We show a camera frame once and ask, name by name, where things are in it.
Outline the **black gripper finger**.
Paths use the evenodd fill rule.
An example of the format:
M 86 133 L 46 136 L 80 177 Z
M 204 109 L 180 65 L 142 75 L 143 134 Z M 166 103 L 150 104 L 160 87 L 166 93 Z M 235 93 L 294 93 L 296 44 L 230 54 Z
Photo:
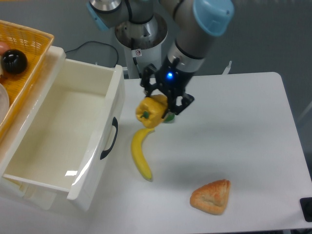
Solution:
M 152 75 L 154 75 L 156 79 L 154 84 L 150 83 Z M 152 63 L 143 69 L 140 86 L 144 88 L 144 94 L 149 98 L 152 96 L 152 92 L 154 90 L 158 90 L 160 88 L 160 72 Z
M 179 115 L 188 108 L 194 100 L 195 98 L 187 93 L 183 93 L 181 96 L 176 96 L 175 93 L 169 92 L 166 96 L 166 105 L 162 118 L 166 119 L 171 114 L 174 114 L 175 116 Z

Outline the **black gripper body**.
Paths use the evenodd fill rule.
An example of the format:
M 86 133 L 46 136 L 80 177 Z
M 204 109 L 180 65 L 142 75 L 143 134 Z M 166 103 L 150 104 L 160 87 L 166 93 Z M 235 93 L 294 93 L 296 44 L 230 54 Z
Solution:
M 174 58 L 169 61 L 164 60 L 160 72 L 160 88 L 159 90 L 167 96 L 169 92 L 175 93 L 176 96 L 181 96 L 186 93 L 186 86 L 193 77 L 194 72 L 185 72 L 178 69 L 180 58 Z

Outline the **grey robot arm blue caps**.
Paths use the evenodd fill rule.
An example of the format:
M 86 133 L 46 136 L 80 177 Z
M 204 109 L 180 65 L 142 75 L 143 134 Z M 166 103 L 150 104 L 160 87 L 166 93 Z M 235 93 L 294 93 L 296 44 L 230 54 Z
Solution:
M 162 116 L 180 114 L 194 100 L 186 86 L 203 64 L 214 40 L 234 15 L 230 0 L 162 0 L 179 26 L 165 56 L 161 46 L 168 28 L 151 0 L 90 0 L 86 7 L 102 31 L 114 29 L 124 48 L 129 78 L 140 78 L 147 97 L 159 90 L 167 98 Z

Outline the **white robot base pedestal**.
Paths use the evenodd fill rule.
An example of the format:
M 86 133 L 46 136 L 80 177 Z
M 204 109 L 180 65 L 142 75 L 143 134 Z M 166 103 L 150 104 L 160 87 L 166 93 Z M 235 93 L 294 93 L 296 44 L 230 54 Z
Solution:
M 129 79 L 140 78 L 149 64 L 160 68 L 161 48 L 167 34 L 167 24 L 157 13 L 145 24 L 126 21 L 115 27 L 115 36 L 124 49 Z

